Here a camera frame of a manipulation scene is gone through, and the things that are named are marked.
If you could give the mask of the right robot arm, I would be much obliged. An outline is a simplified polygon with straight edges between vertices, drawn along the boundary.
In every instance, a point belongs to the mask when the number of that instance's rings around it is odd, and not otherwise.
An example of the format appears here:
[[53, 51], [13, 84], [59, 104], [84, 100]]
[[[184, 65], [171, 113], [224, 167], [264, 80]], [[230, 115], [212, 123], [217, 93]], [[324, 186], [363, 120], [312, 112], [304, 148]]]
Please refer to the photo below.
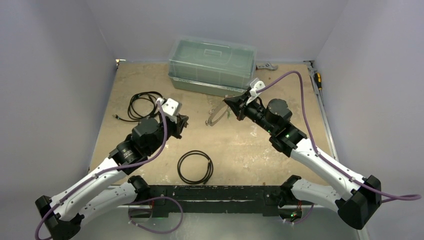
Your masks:
[[382, 204], [382, 197], [369, 190], [381, 190], [381, 181], [373, 175], [364, 177], [313, 148], [311, 138], [291, 124], [292, 112], [282, 99], [272, 99], [267, 106], [248, 102], [240, 95], [224, 99], [237, 120], [252, 120], [270, 135], [271, 145], [280, 153], [308, 167], [328, 185], [309, 182], [292, 175], [280, 187], [279, 205], [307, 201], [328, 208], [350, 227], [361, 230]]

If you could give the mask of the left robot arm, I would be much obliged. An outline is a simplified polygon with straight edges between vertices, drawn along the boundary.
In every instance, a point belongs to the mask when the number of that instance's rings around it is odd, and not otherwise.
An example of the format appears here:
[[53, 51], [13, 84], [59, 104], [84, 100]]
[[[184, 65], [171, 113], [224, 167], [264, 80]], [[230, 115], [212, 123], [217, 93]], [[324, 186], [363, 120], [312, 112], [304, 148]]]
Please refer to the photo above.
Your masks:
[[170, 200], [153, 195], [140, 176], [139, 167], [155, 160], [169, 138], [181, 139], [188, 116], [161, 114], [161, 120], [142, 119], [109, 155], [77, 183], [54, 196], [40, 196], [35, 205], [41, 220], [34, 238], [39, 240], [42, 226], [50, 240], [70, 240], [91, 220], [121, 205], [156, 203]]

